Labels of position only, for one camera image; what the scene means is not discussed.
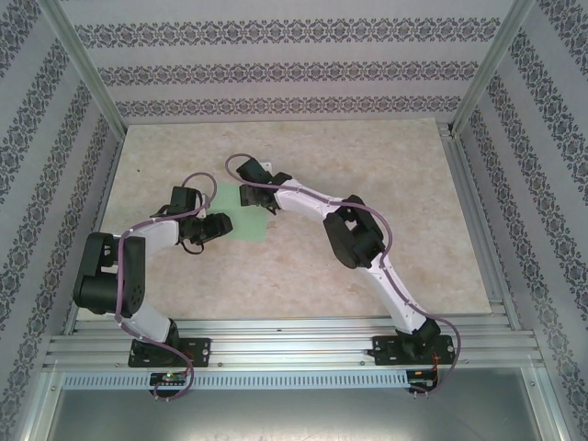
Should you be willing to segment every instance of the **metal bracket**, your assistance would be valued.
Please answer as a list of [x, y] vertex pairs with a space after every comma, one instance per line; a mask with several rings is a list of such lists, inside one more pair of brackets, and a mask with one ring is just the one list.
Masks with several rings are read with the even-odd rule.
[[449, 335], [439, 335], [431, 349], [422, 356], [410, 356], [404, 350], [405, 337], [398, 335], [377, 335], [372, 338], [373, 349], [367, 351], [374, 357], [376, 366], [433, 365], [437, 357], [439, 365], [450, 365], [455, 359], [453, 340]]
[[[180, 338], [177, 348], [192, 360], [194, 368], [207, 368], [210, 359], [209, 338]], [[129, 353], [129, 368], [185, 368], [186, 362], [179, 356], [154, 345], [133, 340]]]

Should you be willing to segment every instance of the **green square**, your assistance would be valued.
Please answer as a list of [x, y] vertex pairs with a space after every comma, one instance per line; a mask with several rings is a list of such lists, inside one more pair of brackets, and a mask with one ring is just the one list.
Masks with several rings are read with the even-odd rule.
[[232, 232], [225, 237], [249, 242], [263, 242], [266, 239], [267, 210], [260, 207], [241, 207], [238, 186], [219, 184], [217, 196], [208, 212], [224, 213], [231, 218]]

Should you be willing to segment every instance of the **wallpaper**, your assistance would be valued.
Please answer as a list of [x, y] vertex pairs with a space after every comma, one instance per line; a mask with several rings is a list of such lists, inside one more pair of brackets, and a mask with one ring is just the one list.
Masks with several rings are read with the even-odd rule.
[[119, 146], [39, 7], [0, 1], [0, 440], [17, 431]]
[[71, 0], [62, 7], [129, 124], [449, 122], [511, 3]]
[[514, 303], [588, 439], [586, 5], [539, 1], [461, 133]]

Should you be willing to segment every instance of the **purple cable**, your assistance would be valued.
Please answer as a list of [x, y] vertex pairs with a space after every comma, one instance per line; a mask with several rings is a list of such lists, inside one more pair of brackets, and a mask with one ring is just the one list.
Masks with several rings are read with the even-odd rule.
[[394, 279], [392, 278], [391, 274], [388, 272], [388, 268], [386, 268], [386, 266], [384, 265], [384, 258], [388, 255], [388, 253], [390, 252], [390, 249], [392, 248], [392, 228], [390, 227], [390, 225], [388, 224], [388, 222], [386, 221], [384, 216], [379, 214], [375, 209], [368, 207], [367, 205], [356, 204], [354, 202], [339, 202], [339, 201], [330, 200], [328, 198], [323, 198], [322, 196], [319, 196], [315, 193], [312, 193], [311, 191], [308, 191], [305, 188], [296, 188], [296, 187], [290, 187], [290, 186], [274, 186], [271, 184], [257, 184], [256, 182], [245, 181], [240, 176], [238, 176], [234, 172], [232, 172], [231, 168], [229, 167], [230, 162], [235, 158], [254, 159], [254, 157], [250, 154], [247, 154], [247, 153], [236, 153], [236, 154], [232, 154], [231, 156], [229, 156], [227, 158], [227, 160], [224, 162], [224, 168], [227, 171], [227, 173], [229, 174], [229, 176], [232, 177], [233, 179], [241, 182], [242, 184], [246, 184], [247, 186], [251, 186], [251, 187], [268, 188], [268, 189], [272, 189], [272, 190], [296, 191], [296, 192], [302, 193], [304, 195], [310, 196], [311, 198], [315, 198], [316, 200], [322, 202], [323, 204], [330, 204], [330, 205], [333, 205], [336, 207], [348, 207], [348, 208], [352, 208], [352, 209], [363, 209], [379, 219], [379, 221], [384, 226], [386, 233], [388, 234], [388, 243], [386, 244], [386, 248], [382, 252], [382, 256], [379, 259], [379, 264], [382, 267], [384, 274], [386, 275], [386, 279], [390, 282], [390, 284], [394, 288], [394, 291], [396, 292], [398, 297], [400, 297], [401, 300], [405, 304], [410, 306], [414, 311], [418, 312], [419, 314], [426, 317], [427, 319], [435, 320], [437, 322], [441, 322], [441, 323], [446, 324], [447, 326], [449, 326], [449, 328], [451, 328], [451, 330], [456, 335], [456, 339], [457, 339], [456, 356], [453, 360], [453, 363], [449, 367], [449, 371], [447, 372], [444, 380], [435, 389], [433, 389], [430, 392], [431, 394], [437, 393], [441, 389], [441, 387], [447, 382], [447, 379], [451, 375], [453, 375], [453, 372], [456, 368], [456, 364], [458, 363], [459, 355], [461, 354], [461, 334], [459, 333], [459, 330], [455, 324], [453, 324], [452, 322], [450, 322], [447, 319], [444, 319], [442, 317], [439, 317], [439, 316], [436, 316], [436, 315], [433, 315], [433, 314], [430, 314], [428, 312], [421, 310], [418, 306], [410, 303], [408, 298], [406, 296], [404, 296], [404, 294], [402, 294], [401, 291], [399, 290], [399, 288], [396, 285], [396, 283], [394, 282]]
[[159, 346], [162, 349], [165, 349], [165, 350], [171, 352], [172, 354], [175, 354], [175, 355], [181, 357], [182, 359], [184, 359], [184, 361], [186, 361], [187, 370], [190, 371], [190, 380], [187, 383], [187, 385], [181, 391], [179, 391], [176, 395], [174, 395], [172, 397], [163, 398], [163, 397], [160, 397], [159, 395], [157, 395], [157, 389], [159, 388], [159, 384], [156, 384], [155, 388], [153, 389], [153, 396], [155, 397], [155, 399], [157, 401], [173, 401], [173, 400], [177, 400], [178, 398], [181, 398], [183, 395], [185, 395], [190, 390], [192, 385], [194, 384], [194, 377], [195, 377], [194, 365], [192, 365], [192, 361], [190, 360], [189, 357], [187, 357], [185, 354], [182, 354], [180, 351], [178, 351], [174, 347], [172, 347], [170, 345], [166, 345], [165, 343], [156, 342], [156, 341], [152, 340], [151, 338], [144, 337], [144, 336], [134, 332], [133, 330], [131, 330], [131, 328], [129, 328], [125, 323], [122, 322], [122, 316], [120, 315], [120, 313], [122, 311], [122, 293], [123, 293], [123, 289], [124, 289], [124, 280], [123, 280], [123, 278], [124, 278], [123, 277], [123, 275], [124, 275], [124, 272], [123, 272], [124, 242], [125, 242], [125, 239], [127, 237], [129, 237], [129, 235], [132, 232], [136, 232], [137, 230], [140, 230], [148, 225], [153, 225], [154, 223], [158, 223], [158, 222], [162, 222], [162, 221], [172, 221], [175, 219], [185, 218], [188, 216], [196, 216], [202, 209], [207, 209], [208, 207], [210, 207], [210, 203], [217, 196], [217, 181], [214, 178], [214, 176], [211, 175], [210, 173], [196, 172], [196, 173], [189, 175], [186, 179], [184, 179], [184, 182], [182, 183], [182, 187], [184, 187], [187, 184], [187, 182], [195, 176], [206, 176], [207, 178], [209, 178], [212, 181], [212, 195], [210, 196], [210, 198], [206, 197], [206, 200], [202, 205], [200, 205], [199, 207], [197, 207], [191, 211], [188, 211], [187, 213], [181, 213], [181, 214], [176, 214], [175, 216], [167, 216], [167, 217], [162, 217], [162, 218], [151, 218], [149, 220], [145, 220], [143, 222], [138, 223], [137, 225], [130, 227], [128, 230], [126, 230], [124, 233], [122, 233], [119, 238], [119, 248], [118, 248], [119, 270], [117, 272], [117, 307], [115, 309], [115, 314], [114, 314], [115, 322], [119, 324], [120, 329], [122, 329], [124, 332], [126, 332], [130, 336], [137, 338], [143, 342], [149, 343], [151, 345]]

